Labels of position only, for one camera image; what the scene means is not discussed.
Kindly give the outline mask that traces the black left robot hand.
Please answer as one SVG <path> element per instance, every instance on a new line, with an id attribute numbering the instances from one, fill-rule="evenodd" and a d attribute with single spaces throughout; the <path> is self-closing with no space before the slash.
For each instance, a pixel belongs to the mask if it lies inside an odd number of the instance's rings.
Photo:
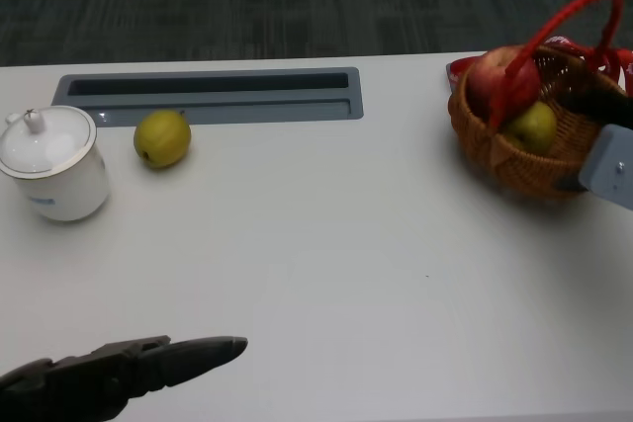
<path id="1" fill-rule="evenodd" d="M 173 343 L 164 335 L 109 343 L 56 362 L 36 360 L 1 377 L 1 419 L 110 421 L 131 399 L 226 365 L 247 345 L 244 337 Z"/>

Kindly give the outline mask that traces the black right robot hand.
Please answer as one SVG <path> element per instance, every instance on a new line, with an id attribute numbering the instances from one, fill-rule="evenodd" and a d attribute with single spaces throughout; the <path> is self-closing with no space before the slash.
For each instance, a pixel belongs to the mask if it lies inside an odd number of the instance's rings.
<path id="1" fill-rule="evenodd" d="M 575 166 L 553 187 L 563 193 L 590 192 L 632 208 L 632 99 L 612 88 L 589 87 L 560 99 L 562 159 Z"/>

